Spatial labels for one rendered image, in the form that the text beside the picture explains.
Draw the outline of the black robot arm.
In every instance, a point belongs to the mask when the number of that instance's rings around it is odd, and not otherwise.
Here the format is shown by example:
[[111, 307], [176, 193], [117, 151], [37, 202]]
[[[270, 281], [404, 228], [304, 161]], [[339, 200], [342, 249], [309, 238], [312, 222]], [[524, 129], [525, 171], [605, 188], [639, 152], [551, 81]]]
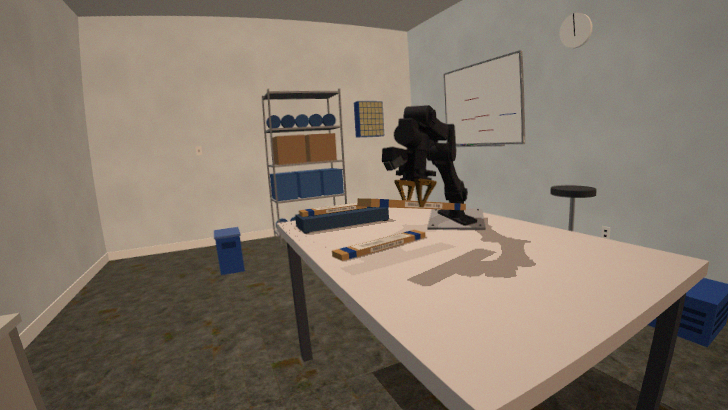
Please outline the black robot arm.
[[[399, 170], [424, 169], [424, 154], [427, 152], [427, 160], [438, 168], [443, 179], [446, 200], [449, 203], [464, 204], [467, 188], [464, 188], [463, 181], [458, 178], [453, 164], [456, 158], [454, 124], [439, 121], [436, 111], [430, 105], [408, 106], [404, 110], [404, 117], [399, 118], [394, 139], [407, 149], [382, 148], [382, 163], [387, 171], [398, 167]], [[446, 140], [448, 143], [438, 143]], [[477, 223], [477, 219], [466, 215], [464, 210], [450, 210], [450, 213], [449, 210], [438, 210], [438, 214], [464, 226]]]

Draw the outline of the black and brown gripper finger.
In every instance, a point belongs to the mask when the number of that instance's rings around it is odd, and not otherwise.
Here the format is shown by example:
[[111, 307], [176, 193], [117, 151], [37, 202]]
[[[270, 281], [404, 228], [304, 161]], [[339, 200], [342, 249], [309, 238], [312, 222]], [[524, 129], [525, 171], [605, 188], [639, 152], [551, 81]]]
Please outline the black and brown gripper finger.
[[[398, 189], [398, 191], [399, 191], [399, 193], [401, 195], [402, 200], [409, 200], [410, 201], [411, 200], [411, 197], [412, 197], [412, 194], [413, 194], [413, 191], [414, 191], [415, 182], [414, 181], [406, 181], [406, 180], [394, 180], [394, 183], [395, 183], [395, 185], [396, 185], [396, 187], [397, 187], [397, 189]], [[407, 199], [405, 198], [402, 185], [408, 186]]]
[[[432, 192], [435, 185], [437, 184], [437, 181], [426, 180], [426, 179], [414, 179], [414, 182], [415, 182], [419, 207], [424, 207], [430, 193]], [[422, 201], [422, 185], [428, 186], [426, 193], [424, 195], [423, 201]]]

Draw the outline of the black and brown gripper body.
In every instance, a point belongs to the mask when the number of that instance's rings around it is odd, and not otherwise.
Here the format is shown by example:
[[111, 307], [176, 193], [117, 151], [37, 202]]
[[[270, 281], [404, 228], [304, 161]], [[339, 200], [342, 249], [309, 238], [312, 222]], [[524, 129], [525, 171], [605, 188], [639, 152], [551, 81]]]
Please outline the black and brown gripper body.
[[[425, 152], [425, 151], [421, 151], [421, 152]], [[425, 152], [425, 154], [424, 154], [424, 169], [426, 169], [426, 161], [427, 161], [427, 152]], [[428, 176], [436, 176], [436, 171], [424, 170], [424, 169], [396, 170], [396, 175], [397, 176], [403, 175], [403, 178], [400, 178], [400, 180], [406, 180], [406, 181], [414, 181], [414, 179], [432, 180], [432, 178], [428, 178]]]

